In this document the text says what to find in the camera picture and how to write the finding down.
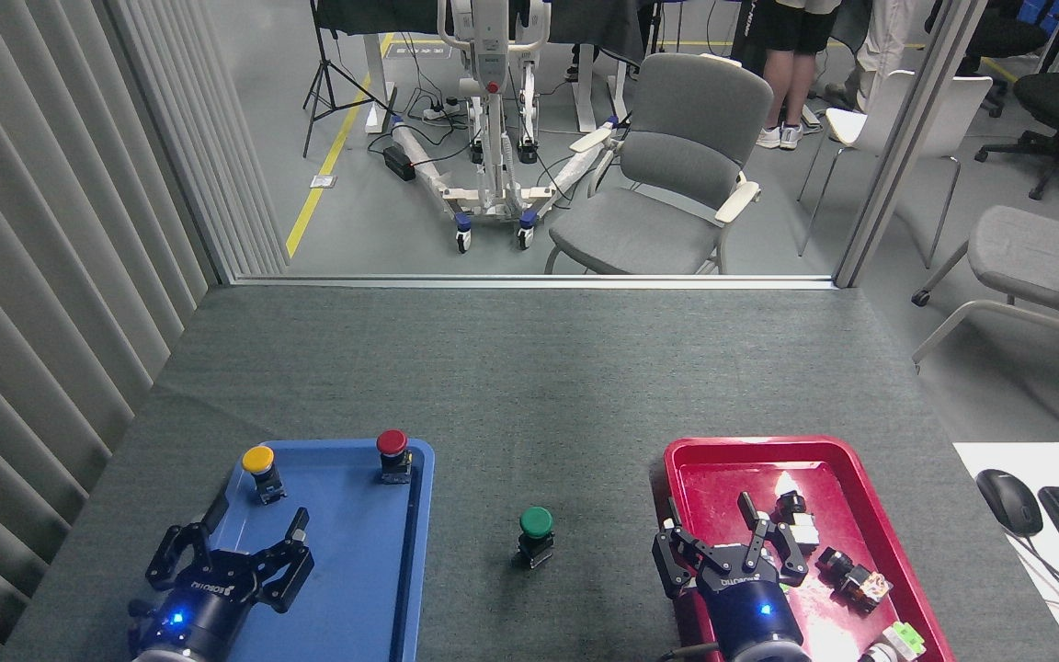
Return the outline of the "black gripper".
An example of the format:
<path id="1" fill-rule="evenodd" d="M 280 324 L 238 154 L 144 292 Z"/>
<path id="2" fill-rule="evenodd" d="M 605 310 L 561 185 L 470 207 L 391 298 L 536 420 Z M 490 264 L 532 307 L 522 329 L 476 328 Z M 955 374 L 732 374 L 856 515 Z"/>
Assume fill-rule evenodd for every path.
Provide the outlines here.
<path id="1" fill-rule="evenodd" d="M 305 541 L 310 512 L 297 508 L 281 541 L 254 553 L 253 561 L 252 554 L 211 552 L 210 535 L 228 507 L 225 493 L 218 493 L 198 522 L 165 531 L 144 578 L 168 595 L 154 611 L 141 612 L 133 604 L 134 661 L 225 661 L 254 604 L 277 613 L 290 610 L 315 566 Z M 187 548 L 192 562 L 176 575 Z"/>
<path id="2" fill-rule="evenodd" d="M 780 589 L 780 584 L 801 586 L 808 574 L 790 525 L 773 522 L 748 493 L 740 493 L 751 542 L 707 549 L 682 527 L 676 502 L 667 504 L 671 517 L 661 523 L 652 545 L 665 595 L 677 600 L 690 589 L 701 595 L 726 661 L 807 661 L 797 620 Z M 779 570 L 762 552 L 768 542 L 778 550 Z"/>

